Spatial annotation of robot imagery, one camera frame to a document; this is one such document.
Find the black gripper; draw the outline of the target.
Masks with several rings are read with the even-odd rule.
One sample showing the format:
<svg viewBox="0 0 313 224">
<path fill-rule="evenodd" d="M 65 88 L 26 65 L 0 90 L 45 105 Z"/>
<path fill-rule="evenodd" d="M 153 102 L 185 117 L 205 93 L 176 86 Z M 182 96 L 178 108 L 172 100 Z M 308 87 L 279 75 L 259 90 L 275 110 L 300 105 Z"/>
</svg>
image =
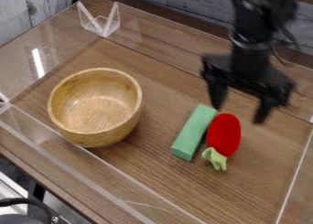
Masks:
<svg viewBox="0 0 313 224">
<path fill-rule="evenodd" d="M 205 54 L 201 60 L 201 75 L 207 80 L 212 105 L 217 110 L 224 105 L 229 87 L 259 97 L 255 123 L 264 123 L 273 109 L 289 104 L 295 81 L 272 66 L 265 51 L 248 52 L 236 48 L 231 56 Z"/>
</svg>

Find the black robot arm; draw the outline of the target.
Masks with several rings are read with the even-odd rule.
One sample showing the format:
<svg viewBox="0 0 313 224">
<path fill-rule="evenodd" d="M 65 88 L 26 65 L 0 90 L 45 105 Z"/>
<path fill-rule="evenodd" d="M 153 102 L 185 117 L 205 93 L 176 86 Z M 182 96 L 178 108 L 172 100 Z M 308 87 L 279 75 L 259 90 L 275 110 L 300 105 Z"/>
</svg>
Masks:
<svg viewBox="0 0 313 224">
<path fill-rule="evenodd" d="M 295 0 L 233 0 L 235 27 L 231 56 L 203 56 L 201 76 L 215 108 L 224 105 L 235 88 L 260 99 L 255 122 L 263 123 L 276 107 L 287 106 L 296 88 L 293 79 L 271 62 L 275 34 L 295 20 Z"/>
</svg>

